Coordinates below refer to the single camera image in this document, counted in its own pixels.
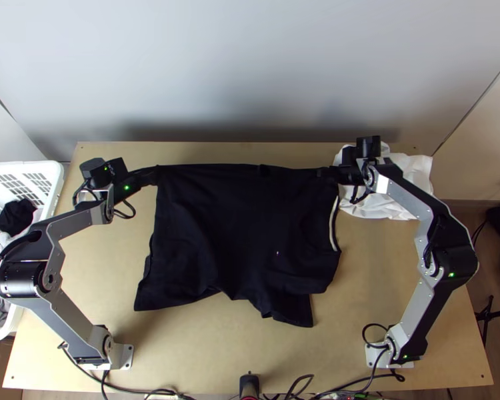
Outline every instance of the white wall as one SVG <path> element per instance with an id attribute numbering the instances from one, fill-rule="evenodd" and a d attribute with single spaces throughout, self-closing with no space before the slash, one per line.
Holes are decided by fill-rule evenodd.
<path id="1" fill-rule="evenodd" d="M 433 157 L 442 199 L 500 200 L 500 76 Z"/>
<path id="2" fill-rule="evenodd" d="M 0 104 L 0 162 L 40 160 L 46 157 Z"/>
<path id="3" fill-rule="evenodd" d="M 0 97 L 60 159 L 375 131 L 431 153 L 499 69 L 500 0 L 0 1 Z M 249 129 L 179 129 L 219 124 Z"/>

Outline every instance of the t-shirt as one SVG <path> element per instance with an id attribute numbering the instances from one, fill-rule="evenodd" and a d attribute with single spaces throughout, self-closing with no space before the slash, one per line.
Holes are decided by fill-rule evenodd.
<path id="1" fill-rule="evenodd" d="M 168 165 L 156 170 L 150 254 L 135 310 L 247 299 L 263 318 L 313 326 L 333 280 L 337 184 L 328 168 Z"/>

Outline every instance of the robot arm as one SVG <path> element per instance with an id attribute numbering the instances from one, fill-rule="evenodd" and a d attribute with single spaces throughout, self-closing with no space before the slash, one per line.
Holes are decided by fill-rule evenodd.
<path id="1" fill-rule="evenodd" d="M 381 343 L 367 346 L 367 364 L 374 365 L 382 346 L 389 351 L 378 360 L 380 368 L 412 367 L 427 348 L 426 336 L 450 294 L 464 285 L 478 268 L 468 230 L 450 213 L 448 206 L 403 178 L 402 170 L 380 156 L 379 137 L 360 138 L 345 154 L 339 170 L 340 183 L 358 184 L 366 190 L 390 196 L 420 221 L 415 236 L 420 279 L 401 318 L 390 327 Z M 357 166 L 358 175 L 351 169 Z"/>
<path id="2" fill-rule="evenodd" d="M 0 296 L 32 310 L 66 342 L 71 358 L 86 369 L 128 369 L 133 346 L 115 343 L 103 325 L 93 325 L 62 290 L 65 253 L 59 241 L 91 225 L 111 223 L 114 204 L 149 184 L 147 174 L 130 174 L 122 159 L 93 159 L 80 166 L 81 189 L 93 201 L 33 224 L 0 254 Z"/>
<path id="3" fill-rule="evenodd" d="M 390 159 L 381 157 L 379 137 L 360 138 L 345 149 L 343 163 L 330 172 L 343 185 L 364 185 L 387 194 L 420 220 L 415 236 L 420 273 L 402 319 L 381 343 L 365 348 L 367 364 L 381 368 L 410 367 L 427 348 L 426 336 L 450 294 L 477 270 L 477 259 L 464 226 L 448 207 L 402 176 Z M 71 358 L 86 369 L 128 369 L 133 346 L 115 343 L 106 327 L 93 325 L 61 288 L 65 259 L 59 240 L 91 225 L 111 223 L 114 206 L 155 182 L 155 168 L 128 173 L 122 159 L 93 159 L 80 166 L 93 201 L 30 227 L 0 254 L 0 296 L 32 310 L 67 343 Z M 382 347 L 389 350 L 381 355 Z"/>

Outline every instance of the wooden board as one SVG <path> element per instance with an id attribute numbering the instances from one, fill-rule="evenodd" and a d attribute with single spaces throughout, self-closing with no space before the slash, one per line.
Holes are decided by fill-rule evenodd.
<path id="1" fill-rule="evenodd" d="M 329 165 L 341 143 L 80 143 L 57 209 L 72 208 L 80 162 L 124 157 L 128 168 L 176 163 Z M 343 250 L 326 293 L 312 298 L 316 325 L 305 329 L 262 319 L 248 301 L 220 293 L 194 304 L 134 312 L 135 290 L 153 230 L 155 188 L 131 198 L 136 218 L 116 219 L 62 241 L 67 254 L 63 289 L 93 323 L 135 346 L 130 371 L 111 372 L 125 387 L 177 387 L 188 393 L 233 393 L 239 376 L 260 374 L 266 393 L 285 392 L 299 375 L 314 373 L 311 391 L 369 374 L 362 327 L 396 323 L 418 279 L 413 246 L 416 221 L 364 220 L 339 213 Z M 378 339 L 380 333 L 374 332 Z M 428 337 L 424 360 L 407 380 L 377 379 L 373 390 L 492 384 L 466 288 L 457 290 Z M 23 316 L 4 385 L 24 389 L 98 391 L 56 349 L 61 342 L 30 312 Z"/>

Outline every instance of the white laundry basket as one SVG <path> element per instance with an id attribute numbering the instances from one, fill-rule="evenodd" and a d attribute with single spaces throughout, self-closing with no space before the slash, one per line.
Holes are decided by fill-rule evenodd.
<path id="1" fill-rule="evenodd" d="M 0 212 L 10 201 L 29 199 L 39 209 L 33 222 L 50 218 L 62 186 L 63 166 L 56 161 L 0 163 Z M 22 312 L 22 307 L 11 305 L 0 340 L 17 330 Z"/>

